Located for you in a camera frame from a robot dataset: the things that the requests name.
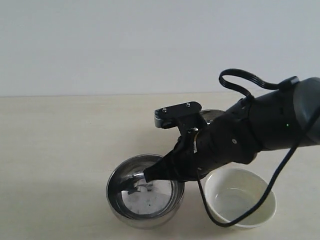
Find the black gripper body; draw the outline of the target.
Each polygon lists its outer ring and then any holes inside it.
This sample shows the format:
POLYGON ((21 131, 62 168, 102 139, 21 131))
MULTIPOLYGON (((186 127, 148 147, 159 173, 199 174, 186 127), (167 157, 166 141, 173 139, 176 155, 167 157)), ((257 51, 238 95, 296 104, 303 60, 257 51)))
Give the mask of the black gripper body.
POLYGON ((184 181, 195 181, 229 163, 249 164, 260 151, 249 121, 224 113, 194 133, 186 150, 176 157, 184 181))

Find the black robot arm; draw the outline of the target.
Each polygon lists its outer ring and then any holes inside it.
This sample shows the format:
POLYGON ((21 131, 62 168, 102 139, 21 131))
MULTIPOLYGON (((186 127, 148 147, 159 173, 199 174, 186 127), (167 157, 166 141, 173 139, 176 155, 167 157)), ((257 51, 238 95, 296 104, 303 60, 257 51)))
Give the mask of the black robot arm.
POLYGON ((287 87, 256 98, 243 98, 207 123, 202 107, 190 101, 157 109, 155 126, 178 128, 174 148, 143 174, 147 182, 195 181, 229 163, 250 164, 257 153, 320 143, 320 124, 303 133, 320 106, 320 80, 285 80, 287 87))

